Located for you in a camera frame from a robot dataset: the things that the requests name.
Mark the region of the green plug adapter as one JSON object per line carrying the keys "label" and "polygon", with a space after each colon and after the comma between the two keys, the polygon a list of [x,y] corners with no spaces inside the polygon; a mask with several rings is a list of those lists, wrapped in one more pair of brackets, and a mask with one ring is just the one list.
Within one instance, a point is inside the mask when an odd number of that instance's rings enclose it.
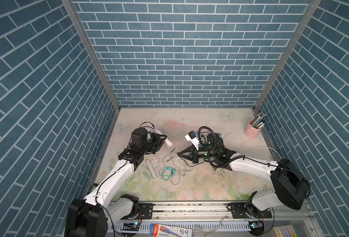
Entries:
{"label": "green plug adapter", "polygon": [[207,140],[206,140],[204,135],[201,135],[199,140],[200,140],[201,143],[207,143]]}

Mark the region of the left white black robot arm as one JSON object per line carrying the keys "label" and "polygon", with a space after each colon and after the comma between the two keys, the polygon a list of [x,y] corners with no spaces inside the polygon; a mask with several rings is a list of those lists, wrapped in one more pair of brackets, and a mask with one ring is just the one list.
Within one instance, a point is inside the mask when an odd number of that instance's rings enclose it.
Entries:
{"label": "left white black robot arm", "polygon": [[83,199],[71,202],[67,211],[64,235],[66,237],[104,237],[109,228],[122,218],[135,217],[139,211],[139,199],[124,194],[109,211],[112,198],[123,183],[137,170],[147,154],[157,153],[170,141],[159,130],[150,132],[137,128],[131,134],[127,148],[118,156],[112,171]]}

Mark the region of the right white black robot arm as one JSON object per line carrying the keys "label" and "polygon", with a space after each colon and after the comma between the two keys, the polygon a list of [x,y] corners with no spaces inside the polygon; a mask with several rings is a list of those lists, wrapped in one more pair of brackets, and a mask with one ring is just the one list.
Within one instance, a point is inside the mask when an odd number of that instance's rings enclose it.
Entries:
{"label": "right white black robot arm", "polygon": [[281,205],[299,210],[310,195],[310,182],[290,160],[263,161],[241,155],[227,149],[223,139],[215,133],[208,134],[204,143],[194,132],[190,132],[185,138],[192,144],[178,152],[181,159],[194,164],[203,159],[215,169],[244,172],[272,183],[272,188],[254,191],[249,196],[244,209],[251,218],[257,218],[267,209]]}

